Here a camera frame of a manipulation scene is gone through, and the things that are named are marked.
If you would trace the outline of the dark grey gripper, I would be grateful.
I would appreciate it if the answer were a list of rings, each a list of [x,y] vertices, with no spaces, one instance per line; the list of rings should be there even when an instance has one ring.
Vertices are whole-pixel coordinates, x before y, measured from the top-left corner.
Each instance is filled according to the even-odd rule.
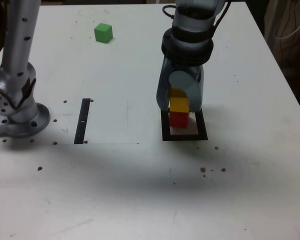
[[[199,66],[184,66],[163,58],[156,101],[158,107],[166,111],[169,106],[168,91],[171,86],[186,93],[189,109],[199,112],[203,102],[204,69]]]

